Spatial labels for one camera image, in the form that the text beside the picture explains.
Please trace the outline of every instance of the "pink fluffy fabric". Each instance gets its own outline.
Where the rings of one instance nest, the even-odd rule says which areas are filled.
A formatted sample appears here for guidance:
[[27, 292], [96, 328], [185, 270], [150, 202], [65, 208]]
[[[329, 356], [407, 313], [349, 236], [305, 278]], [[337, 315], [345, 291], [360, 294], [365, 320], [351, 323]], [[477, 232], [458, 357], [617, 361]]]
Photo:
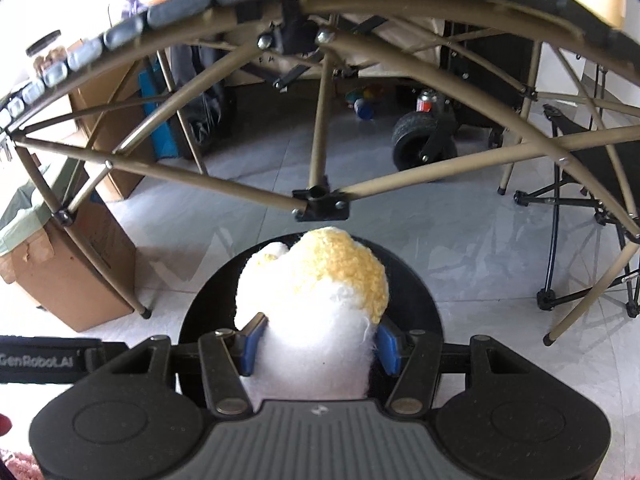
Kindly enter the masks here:
[[4, 465], [16, 480], [45, 480], [36, 459], [27, 453], [8, 453]]

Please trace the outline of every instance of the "black disc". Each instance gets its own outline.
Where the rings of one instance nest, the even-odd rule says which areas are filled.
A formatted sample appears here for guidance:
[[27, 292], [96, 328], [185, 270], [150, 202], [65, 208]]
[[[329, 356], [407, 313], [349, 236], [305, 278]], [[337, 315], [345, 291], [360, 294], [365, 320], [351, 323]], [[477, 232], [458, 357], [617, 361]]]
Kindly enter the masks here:
[[[238, 278], [252, 254], [272, 242], [291, 247], [304, 233], [272, 238], [257, 244], [229, 260], [209, 279], [191, 303], [180, 330], [180, 343], [196, 342], [198, 338], [217, 328], [232, 328], [236, 316]], [[401, 330], [422, 329], [442, 338], [442, 322], [431, 294], [420, 277], [392, 252], [373, 242], [355, 238], [367, 246], [385, 266], [389, 283], [389, 304], [386, 315]], [[384, 373], [374, 362], [369, 377], [369, 397], [382, 404], [391, 393], [396, 379]], [[183, 394], [199, 406], [205, 406], [202, 380], [199, 376], [180, 375]]]
[[29, 441], [47, 478], [159, 478], [200, 439], [200, 410], [145, 376], [88, 377], [33, 419]]
[[591, 401], [538, 375], [509, 375], [453, 397], [438, 412], [450, 455], [482, 478], [592, 478], [610, 441]]

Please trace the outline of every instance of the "yellow fuzzy fabric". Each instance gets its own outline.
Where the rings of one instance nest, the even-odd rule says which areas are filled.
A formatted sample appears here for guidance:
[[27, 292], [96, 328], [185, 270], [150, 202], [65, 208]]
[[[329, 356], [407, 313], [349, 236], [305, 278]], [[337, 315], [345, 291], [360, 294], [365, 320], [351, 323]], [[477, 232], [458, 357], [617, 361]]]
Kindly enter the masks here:
[[364, 298], [370, 320], [377, 324], [389, 301], [385, 267], [371, 250], [336, 228], [309, 231], [290, 249], [291, 283], [299, 292], [323, 278], [350, 285]]

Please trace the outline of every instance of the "gray ridged panel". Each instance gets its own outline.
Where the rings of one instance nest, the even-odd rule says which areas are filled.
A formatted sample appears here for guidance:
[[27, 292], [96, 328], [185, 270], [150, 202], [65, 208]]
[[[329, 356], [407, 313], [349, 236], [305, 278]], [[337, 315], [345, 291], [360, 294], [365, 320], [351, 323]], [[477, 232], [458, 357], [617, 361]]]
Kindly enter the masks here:
[[242, 422], [214, 427], [193, 459], [166, 480], [470, 480], [417, 422], [375, 402], [268, 401]]

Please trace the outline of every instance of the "cardboard box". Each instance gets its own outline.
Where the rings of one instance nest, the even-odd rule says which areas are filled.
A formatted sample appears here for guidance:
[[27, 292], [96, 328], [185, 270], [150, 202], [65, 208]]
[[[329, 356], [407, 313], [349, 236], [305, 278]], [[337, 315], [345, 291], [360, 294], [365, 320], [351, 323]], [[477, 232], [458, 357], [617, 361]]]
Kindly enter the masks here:
[[[95, 193], [80, 206], [75, 225], [123, 286], [133, 291], [136, 248]], [[76, 332], [132, 312], [52, 219], [0, 256], [0, 275]]]
[[[90, 79], [87, 83], [80, 85], [69, 95], [69, 101], [73, 111], [83, 110], [93, 106], [105, 104], [113, 91], [117, 88], [122, 77], [129, 69], [130, 64], [119, 66], [113, 70], [103, 73]], [[133, 76], [125, 85], [118, 101], [123, 101], [135, 95], [140, 90], [137, 76]], [[89, 138], [89, 134], [98, 120], [99, 114], [84, 116], [76, 121], [81, 136], [72, 136], [71, 143], [77, 146], [84, 146]], [[96, 150], [113, 150], [136, 126], [138, 126], [146, 115], [142, 106], [121, 108], [108, 112], [102, 118], [98, 126], [98, 137], [95, 141]], [[145, 139], [132, 154], [133, 157], [145, 162], [155, 162], [153, 144], [151, 139]], [[93, 173], [88, 166], [88, 173]], [[127, 198], [139, 184], [142, 177], [123, 171], [111, 171], [97, 188], [98, 193], [106, 202], [114, 202]]]

